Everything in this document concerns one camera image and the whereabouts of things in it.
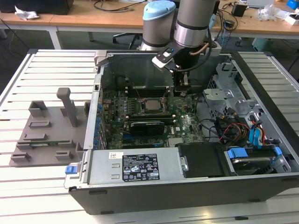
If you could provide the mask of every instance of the connector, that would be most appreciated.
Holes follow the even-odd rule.
[[[254,122],[256,122],[256,118],[255,118],[253,115],[250,115],[250,116],[249,116],[249,119],[250,119],[250,121],[254,121]]]
[[[233,108],[231,108],[231,107],[228,108],[228,114],[232,115],[232,116],[237,115],[236,111]]]
[[[220,112],[215,112],[215,115],[216,115],[216,117],[218,117],[218,118],[220,118],[220,119],[224,119],[225,118],[225,116],[224,116],[224,114],[223,113],[220,113]]]

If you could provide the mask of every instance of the robotic arm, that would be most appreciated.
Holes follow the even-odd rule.
[[[168,1],[154,1],[152,4],[160,5],[163,2],[166,3]],[[152,62],[159,69],[167,69],[172,73],[175,92],[183,92],[190,87],[188,81],[189,72],[201,66],[211,54],[212,38],[209,23],[215,2],[216,0],[181,0],[177,20],[175,21],[175,18],[172,19],[172,24],[175,24],[173,26],[173,40],[162,47],[163,50],[161,50],[163,43],[159,41],[165,42],[167,37],[168,40],[171,39],[170,28],[166,29],[166,31],[159,30],[158,32],[149,30],[149,26],[146,26],[147,22],[145,21],[144,42],[149,46],[156,46],[155,50],[157,50],[157,47],[160,47],[158,48],[160,50],[159,53],[153,58]],[[164,27],[171,27],[171,24],[166,21],[159,21],[160,26],[161,24]],[[148,39],[149,33],[151,35],[156,33],[157,35],[155,38],[151,37]],[[205,53],[207,48],[209,50],[205,59],[199,61],[199,55]]]

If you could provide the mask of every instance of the white paper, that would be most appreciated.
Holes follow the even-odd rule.
[[[284,11],[284,10],[280,10],[278,13],[276,13],[274,16],[279,18],[279,19],[282,19],[284,20],[288,15],[290,15],[292,13],[290,12],[287,12],[287,11]]]
[[[27,19],[36,19],[39,18],[36,12],[26,12],[23,10],[18,9],[16,6],[15,8],[15,13],[20,19],[22,20],[27,20]]]

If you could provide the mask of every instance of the motherboard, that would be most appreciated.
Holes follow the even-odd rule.
[[[169,89],[157,94],[104,88],[99,105],[102,109],[97,120],[103,128],[96,128],[96,148],[175,147],[204,140],[192,95],[175,97]]]

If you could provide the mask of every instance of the gray plastic part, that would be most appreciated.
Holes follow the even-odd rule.
[[[69,150],[65,151],[56,151],[55,157],[57,160],[71,160],[73,158],[73,155]]]
[[[19,143],[17,143],[16,147],[19,150],[33,149],[33,147],[29,143],[28,144],[19,144]]]
[[[76,144],[76,154],[78,156],[78,158],[82,159],[83,158],[83,148],[80,146],[80,143]]]
[[[35,128],[35,127],[50,127],[51,123],[48,120],[41,120],[41,121],[32,121],[28,125],[30,128]]]
[[[23,138],[24,141],[29,140],[45,140],[47,138],[46,134],[26,134]]]
[[[47,110],[47,107],[43,101],[32,101],[28,110],[32,117],[43,117],[43,111]]]
[[[84,112],[85,112],[86,116],[88,116],[88,114],[89,114],[89,108],[90,108],[90,102],[85,102],[84,103]]]
[[[67,117],[67,113],[66,113],[65,108],[60,108],[60,111],[62,113],[62,116]]]
[[[74,101],[70,100],[70,94],[70,88],[59,88],[56,95],[58,99],[61,99],[61,101],[63,102],[65,111],[70,119],[71,125],[73,127],[76,127],[78,122],[76,117],[76,107]]]
[[[71,140],[70,142],[59,142],[58,146],[61,148],[74,148],[75,143],[73,140]]]
[[[28,153],[17,153],[14,154],[11,159],[14,162],[28,162],[30,159],[30,155]]]
[[[29,109],[34,109],[33,114],[30,111],[31,115],[12,154],[10,166],[61,166],[82,160],[81,146],[84,145],[88,120],[86,107],[75,107],[70,100],[68,103],[73,113],[71,116],[76,118],[76,127],[70,123],[69,114],[63,116],[61,111],[64,107],[47,108],[43,101],[30,104]]]

